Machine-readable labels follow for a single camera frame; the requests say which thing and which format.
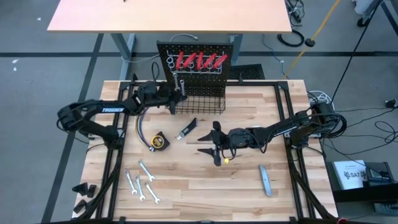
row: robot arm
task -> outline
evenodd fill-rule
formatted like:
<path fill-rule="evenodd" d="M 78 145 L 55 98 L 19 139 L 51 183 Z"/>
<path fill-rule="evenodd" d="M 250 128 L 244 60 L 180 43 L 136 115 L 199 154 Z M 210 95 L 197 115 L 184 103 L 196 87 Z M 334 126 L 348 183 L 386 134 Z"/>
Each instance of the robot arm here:
<path fill-rule="evenodd" d="M 296 148 L 305 145 L 311 135 L 324 138 L 325 136 L 337 136 L 345 130 L 344 117 L 336 114 L 329 104 L 319 103 L 313 105 L 310 109 L 311 115 L 308 115 L 307 111 L 299 111 L 293 117 L 266 128 L 236 128 L 230 130 L 228 134 L 221 131 L 221 125 L 218 121 L 214 121 L 213 130 L 210 131 L 210 134 L 198 139 L 198 141 L 213 141 L 215 149 L 198 149 L 198 151 L 211 155 L 215 165 L 220 166 L 220 153 L 225 158 L 223 155 L 225 149 L 231 151 L 231 159 L 234 159 L 237 149 L 247 147 L 260 149 L 262 153 L 265 153 L 267 144 L 281 134 L 288 137 L 290 147 Z M 331 133 L 340 120 L 343 121 L 344 125 L 339 131 Z"/>
<path fill-rule="evenodd" d="M 98 113 L 124 113 L 128 116 L 139 116 L 146 107 L 168 106 L 170 113 L 175 114 L 175 105 L 184 99 L 180 91 L 170 90 L 166 82 L 145 82 L 134 91 L 131 98 L 124 101 L 88 100 L 84 103 L 72 103 L 58 112 L 57 126 L 63 131 L 78 131 L 88 137 L 94 134 L 103 138 L 108 149 L 119 149 L 118 130 L 113 126 L 102 126 L 90 119 Z"/>

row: wooden desk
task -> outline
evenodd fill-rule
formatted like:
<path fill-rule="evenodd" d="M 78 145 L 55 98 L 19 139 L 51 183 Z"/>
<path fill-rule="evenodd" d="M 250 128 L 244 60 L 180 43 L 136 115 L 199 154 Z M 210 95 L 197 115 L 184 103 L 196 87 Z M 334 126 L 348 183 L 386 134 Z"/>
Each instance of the wooden desk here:
<path fill-rule="evenodd" d="M 290 80 L 289 90 L 294 111 L 308 108 L 308 99 L 303 80 Z M 102 100 L 115 100 L 120 82 L 107 81 L 101 94 Z M 199 124 L 188 136 L 176 140 L 175 136 L 194 117 Z M 99 114 L 96 122 L 112 124 L 113 115 Z M 268 126 L 278 122 L 279 114 L 275 103 L 275 91 L 267 86 L 227 86 L 226 110 L 221 115 L 177 114 L 171 116 L 164 108 L 151 108 L 143 122 L 144 136 L 148 139 L 163 131 L 171 145 L 162 152 L 149 152 L 136 137 L 134 120 L 130 119 L 126 132 L 123 163 L 119 179 L 115 219 L 125 216 L 127 220 L 213 220 L 213 221 L 287 221 L 296 216 L 294 196 L 287 166 L 286 151 L 281 136 L 274 138 L 265 154 L 254 149 L 238 149 L 237 157 L 229 164 L 216 167 L 213 159 L 197 152 L 198 148 L 209 148 L 211 143 L 199 143 L 197 139 L 210 132 L 213 121 L 220 121 L 223 131 L 254 125 Z M 101 143 L 90 142 L 90 146 Z M 320 149 L 318 141 L 310 145 Z M 93 148 L 86 157 L 81 182 L 100 186 L 107 149 Z M 304 149 L 305 164 L 313 190 L 328 211 L 337 216 L 333 195 L 326 173 L 323 157 Z M 150 172 L 156 176 L 150 185 L 162 199 L 159 205 L 144 187 L 147 200 L 140 202 L 139 196 L 131 195 L 131 189 L 124 175 L 129 169 L 131 175 L 139 174 L 147 180 L 138 160 L 143 159 Z M 259 164 L 264 164 L 273 197 L 265 196 L 260 181 Z M 308 216 L 305 197 L 301 192 L 304 214 Z M 110 190 L 104 209 L 108 211 Z M 77 196 L 76 202 L 85 197 Z"/>
<path fill-rule="evenodd" d="M 61 0 L 48 30 L 291 32 L 284 0 Z"/>

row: box cutter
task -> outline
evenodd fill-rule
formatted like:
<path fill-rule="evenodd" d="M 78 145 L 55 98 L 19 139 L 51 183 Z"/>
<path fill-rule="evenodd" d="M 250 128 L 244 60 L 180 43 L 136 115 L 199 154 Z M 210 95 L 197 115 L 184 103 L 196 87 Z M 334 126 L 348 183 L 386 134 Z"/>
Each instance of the box cutter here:
<path fill-rule="evenodd" d="M 262 185 L 264 186 L 264 191 L 268 197 L 272 197 L 271 183 L 268 178 L 266 168 L 263 165 L 259 165 Z"/>

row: desk leg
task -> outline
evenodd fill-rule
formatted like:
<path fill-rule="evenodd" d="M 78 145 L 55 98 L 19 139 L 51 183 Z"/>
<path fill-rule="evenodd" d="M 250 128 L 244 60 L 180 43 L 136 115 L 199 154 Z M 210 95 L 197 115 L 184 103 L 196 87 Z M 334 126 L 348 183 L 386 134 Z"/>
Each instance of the desk leg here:
<path fill-rule="evenodd" d="M 232 52 L 232 59 L 231 59 L 232 65 L 238 64 L 238 57 L 239 57 L 239 51 L 241 50 L 242 39 L 243 39 L 243 34 L 229 35 L 229 42 L 234 44 L 234 49 Z"/>
<path fill-rule="evenodd" d="M 124 37 L 122 34 L 111 34 L 111 37 L 118 47 L 120 54 L 122 55 L 122 58 L 125 60 L 131 60 L 131 53 L 134 48 L 134 41 L 136 39 L 135 34 L 130 34 L 129 35 L 129 40 L 126 41 L 124 40 Z M 120 71 L 120 80 L 126 80 L 129 72 L 129 62 L 122 62 L 122 69 Z"/>

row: white cable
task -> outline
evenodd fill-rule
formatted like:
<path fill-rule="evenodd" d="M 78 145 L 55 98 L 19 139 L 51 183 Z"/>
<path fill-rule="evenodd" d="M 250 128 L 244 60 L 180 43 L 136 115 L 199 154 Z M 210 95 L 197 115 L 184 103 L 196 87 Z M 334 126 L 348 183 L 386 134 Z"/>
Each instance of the white cable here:
<path fill-rule="evenodd" d="M 175 34 L 174 36 L 172 36 L 172 38 L 170 38 L 169 42 L 172 42 L 174 38 L 176 38 L 176 37 L 178 37 L 178 36 L 181 36 L 181 35 L 184 35 L 184 36 L 187 36 L 187 37 L 191 37 L 191 38 L 194 39 L 194 40 L 198 40 L 198 39 L 199 39 L 197 36 L 194 36 L 194 35 L 191 35 L 191 34 Z M 122 58 L 122 61 L 124 61 L 124 62 L 129 62 L 129 63 L 141 63 L 141 62 L 144 62 L 144 61 L 146 61 L 146 60 L 150 60 L 150 59 L 156 58 L 156 57 L 158 57 L 158 56 L 159 56 L 159 54 L 154 55 L 154 56 L 149 57 L 149 58 L 144 58 L 144 59 L 141 59 L 141 60 L 138 60 L 138 61 L 126 60 L 126 59 L 123 58 L 123 56 L 121 56 L 121 58 Z"/>
<path fill-rule="evenodd" d="M 313 90 L 313 91 L 309 91 L 309 93 L 318 93 L 319 96 L 316 96 L 318 101 L 325 101 L 326 103 L 330 103 L 331 102 L 331 98 L 329 97 L 329 95 L 327 95 L 325 92 L 322 92 L 320 90 Z M 315 100 L 313 98 L 309 99 L 310 104 L 311 103 L 316 103 Z M 331 103 L 331 106 L 333 107 L 333 110 L 335 110 L 335 104 Z"/>

